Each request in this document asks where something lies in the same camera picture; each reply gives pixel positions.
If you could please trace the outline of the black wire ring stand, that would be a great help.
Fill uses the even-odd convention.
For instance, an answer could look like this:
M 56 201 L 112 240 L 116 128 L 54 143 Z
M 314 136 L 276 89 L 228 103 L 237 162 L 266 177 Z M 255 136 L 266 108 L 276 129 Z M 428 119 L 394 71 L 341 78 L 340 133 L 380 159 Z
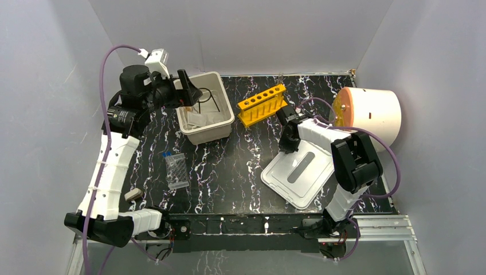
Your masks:
M 218 111 L 218 112 L 220 112 L 221 110 L 220 110 L 220 108 L 219 108 L 219 106 L 218 106 L 218 104 L 217 104 L 217 102 L 216 102 L 216 100 L 215 100 L 215 97 L 214 97 L 214 96 L 213 96 L 213 94 L 212 94 L 212 90 L 210 90 L 210 89 L 208 89 L 208 88 L 200 88 L 200 90 L 201 90 L 201 91 L 207 91 L 207 92 L 209 93 L 209 95 L 208 95 L 208 97 L 207 97 L 205 100 L 203 100 L 203 101 L 199 100 L 199 101 L 197 102 L 197 104 L 198 104 L 198 113 L 201 113 L 201 110 L 202 110 L 202 109 L 201 109 L 201 104 L 202 104 L 202 103 L 206 103 L 206 102 L 208 102 L 208 101 L 212 101 L 212 102 L 214 103 L 214 105 L 215 105 L 215 107 L 216 107 L 217 111 Z

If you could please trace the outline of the white bin lid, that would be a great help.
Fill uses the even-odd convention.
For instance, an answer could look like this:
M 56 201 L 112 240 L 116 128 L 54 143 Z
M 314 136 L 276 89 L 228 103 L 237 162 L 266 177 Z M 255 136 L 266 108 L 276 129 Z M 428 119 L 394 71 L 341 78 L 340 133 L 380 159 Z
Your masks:
M 296 152 L 279 152 L 263 169 L 261 180 L 294 208 L 305 210 L 333 173 L 331 153 L 301 141 Z

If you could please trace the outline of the white plastic packet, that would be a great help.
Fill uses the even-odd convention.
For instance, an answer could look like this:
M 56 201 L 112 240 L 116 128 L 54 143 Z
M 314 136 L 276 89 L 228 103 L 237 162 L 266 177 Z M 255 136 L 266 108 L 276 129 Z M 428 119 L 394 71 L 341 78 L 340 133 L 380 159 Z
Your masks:
M 215 112 L 208 112 L 208 113 L 188 113 L 187 114 L 187 126 L 190 129 L 201 128 L 205 126 L 209 126 L 214 124 L 215 117 L 217 113 Z

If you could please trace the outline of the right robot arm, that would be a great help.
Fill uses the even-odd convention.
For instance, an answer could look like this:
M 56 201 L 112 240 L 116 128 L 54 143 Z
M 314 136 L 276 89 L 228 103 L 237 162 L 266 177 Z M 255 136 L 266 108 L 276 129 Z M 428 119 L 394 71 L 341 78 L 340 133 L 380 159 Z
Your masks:
M 333 127 L 317 118 L 298 114 L 284 106 L 276 112 L 283 127 L 279 150 L 285 154 L 298 151 L 302 141 L 310 142 L 331 154 L 337 188 L 323 210 L 322 220 L 300 228 L 301 234 L 319 232 L 338 237 L 351 222 L 352 210 L 365 191 L 383 174 L 383 167 L 372 141 L 373 133 L 355 127 Z

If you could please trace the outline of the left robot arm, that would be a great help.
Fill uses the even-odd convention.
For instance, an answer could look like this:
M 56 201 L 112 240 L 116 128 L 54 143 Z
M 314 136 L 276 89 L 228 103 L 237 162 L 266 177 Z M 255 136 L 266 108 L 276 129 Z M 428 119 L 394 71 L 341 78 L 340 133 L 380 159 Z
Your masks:
M 184 69 L 177 76 L 150 72 L 145 65 L 130 65 L 119 77 L 120 90 L 110 99 L 102 124 L 101 148 L 85 197 L 64 225 L 83 240 L 122 248 L 135 236 L 151 232 L 157 238 L 170 234 L 168 212 L 158 207 L 121 213 L 119 202 L 131 159 L 161 108 L 192 107 L 202 91 Z

